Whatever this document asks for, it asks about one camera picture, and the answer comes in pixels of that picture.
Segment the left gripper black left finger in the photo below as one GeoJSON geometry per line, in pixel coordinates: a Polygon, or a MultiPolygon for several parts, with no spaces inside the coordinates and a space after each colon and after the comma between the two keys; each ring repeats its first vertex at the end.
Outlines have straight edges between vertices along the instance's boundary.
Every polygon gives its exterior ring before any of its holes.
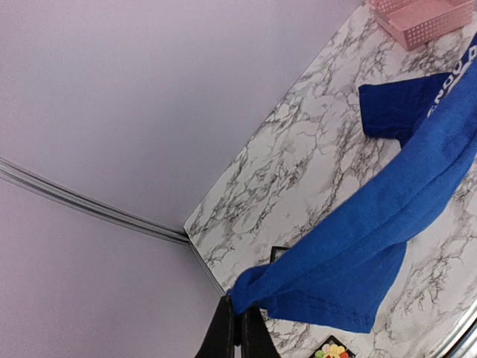
{"type": "Polygon", "coordinates": [[[195,358],[233,358],[235,320],[231,297],[221,297],[195,358]]]}

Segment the blue printed t-shirt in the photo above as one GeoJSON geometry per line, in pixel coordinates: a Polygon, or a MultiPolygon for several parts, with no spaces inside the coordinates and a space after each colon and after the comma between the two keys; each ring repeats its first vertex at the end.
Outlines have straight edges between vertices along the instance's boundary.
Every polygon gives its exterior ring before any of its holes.
{"type": "Polygon", "coordinates": [[[233,310],[369,333],[410,239],[445,209],[476,156],[476,44],[450,72],[359,88],[364,134],[401,150],[271,264],[244,271],[233,310]]]}

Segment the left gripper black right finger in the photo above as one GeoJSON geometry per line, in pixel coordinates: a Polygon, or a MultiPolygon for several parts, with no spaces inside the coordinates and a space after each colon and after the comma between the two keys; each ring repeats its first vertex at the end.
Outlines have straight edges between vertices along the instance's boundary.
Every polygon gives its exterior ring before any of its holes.
{"type": "Polygon", "coordinates": [[[241,316],[241,356],[244,358],[280,358],[258,307],[241,316]]]}

